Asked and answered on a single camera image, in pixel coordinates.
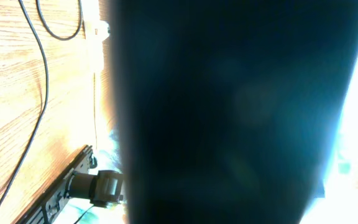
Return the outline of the Galaxy smartphone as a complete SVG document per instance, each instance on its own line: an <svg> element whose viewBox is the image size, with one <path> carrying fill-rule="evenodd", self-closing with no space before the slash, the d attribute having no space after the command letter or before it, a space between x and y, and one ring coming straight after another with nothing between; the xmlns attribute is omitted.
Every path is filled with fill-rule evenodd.
<svg viewBox="0 0 358 224"><path fill-rule="evenodd" d="M358 1L111 1L131 223L298 223L358 55Z"/></svg>

